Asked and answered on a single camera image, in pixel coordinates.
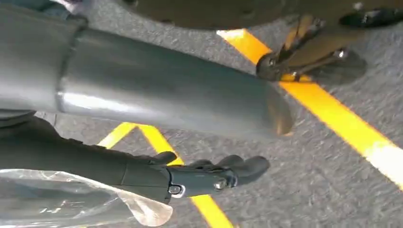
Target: clear plastic wrap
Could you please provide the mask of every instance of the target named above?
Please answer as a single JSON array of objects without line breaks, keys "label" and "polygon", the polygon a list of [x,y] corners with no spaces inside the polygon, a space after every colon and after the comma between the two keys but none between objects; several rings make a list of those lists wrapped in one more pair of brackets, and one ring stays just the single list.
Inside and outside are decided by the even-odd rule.
[{"label": "clear plastic wrap", "polygon": [[58,171],[0,170],[0,228],[82,228],[133,222],[156,227],[173,209]]}]

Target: yellow painted line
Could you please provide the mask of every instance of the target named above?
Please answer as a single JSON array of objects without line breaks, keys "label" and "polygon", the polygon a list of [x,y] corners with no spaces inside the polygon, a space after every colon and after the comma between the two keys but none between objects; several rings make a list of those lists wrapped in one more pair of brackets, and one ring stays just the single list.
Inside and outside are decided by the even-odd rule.
[{"label": "yellow painted line", "polygon": [[[217,31],[252,63],[270,48],[245,29]],[[315,83],[280,86],[403,190],[403,150]]]},{"label": "yellow painted line", "polygon": [[129,134],[137,125],[135,123],[121,123],[98,146],[104,146],[111,149],[116,143]]},{"label": "yellow painted line", "polygon": [[[183,160],[175,152],[172,146],[167,142],[165,137],[161,132],[152,126],[139,125],[140,130],[143,135],[150,142],[152,147],[154,147],[157,153],[172,151],[178,157],[170,165],[184,165]],[[228,220],[224,212],[216,204],[216,202],[211,198],[211,196],[197,196],[192,197],[193,204],[197,207],[199,212],[203,215],[204,219],[212,228],[233,228],[234,226]]]}]

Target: asphalt pavement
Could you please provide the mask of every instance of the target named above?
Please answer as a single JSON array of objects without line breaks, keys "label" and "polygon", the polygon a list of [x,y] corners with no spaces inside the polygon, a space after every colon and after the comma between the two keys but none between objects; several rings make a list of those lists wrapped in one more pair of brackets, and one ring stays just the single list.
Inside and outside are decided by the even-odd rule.
[{"label": "asphalt pavement", "polygon": [[[97,0],[91,26],[179,50],[253,73],[254,65],[215,32],[173,28],[131,15],[108,0]],[[272,49],[288,32],[283,21],[250,28]],[[403,146],[403,25],[368,34],[351,45],[368,67],[365,75],[347,85],[323,85],[398,146]],[[262,155],[271,169],[259,181],[214,195],[230,221],[241,228],[288,227],[400,227],[403,193],[352,147],[320,122],[285,91],[296,125],[288,139],[240,141],[183,130],[161,132],[185,162],[218,161],[224,156]],[[54,121],[54,115],[46,119]],[[118,122],[58,115],[56,127],[64,137],[97,144]],[[114,149],[154,154],[139,131]],[[190,200],[172,202],[174,215],[163,227],[208,227]]]}]

